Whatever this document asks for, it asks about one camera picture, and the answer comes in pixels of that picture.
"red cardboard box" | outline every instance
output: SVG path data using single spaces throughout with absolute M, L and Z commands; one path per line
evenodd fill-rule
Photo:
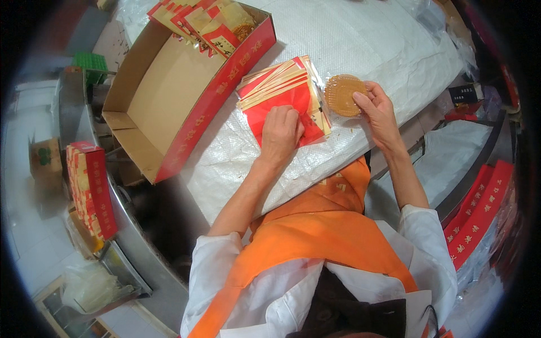
M 103 117 L 151 183 L 180 172 L 241 77 L 276 43 L 271 15 L 242 6 L 258 25 L 228 59 L 208 58 L 150 21 L 118 70 Z
M 79 219 L 98 239 L 111 238 L 117 227 L 109 195 L 104 149 L 85 141 L 74 142 L 68 146 L 66 157 L 71 194 Z M 99 233 L 94 233 L 92 222 L 96 220 Z

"person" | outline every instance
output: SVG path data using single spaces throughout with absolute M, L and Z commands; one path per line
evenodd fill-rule
M 387 162 L 401 210 L 397 230 L 363 215 L 370 180 L 364 157 L 252 222 L 304 131 L 296 110 L 274 107 L 261 155 L 197 239 L 181 337 L 438 334 L 457 293 L 456 272 L 393 104 L 377 83 L 366 88 L 353 99 Z M 249 227 L 251 243 L 243 247 Z

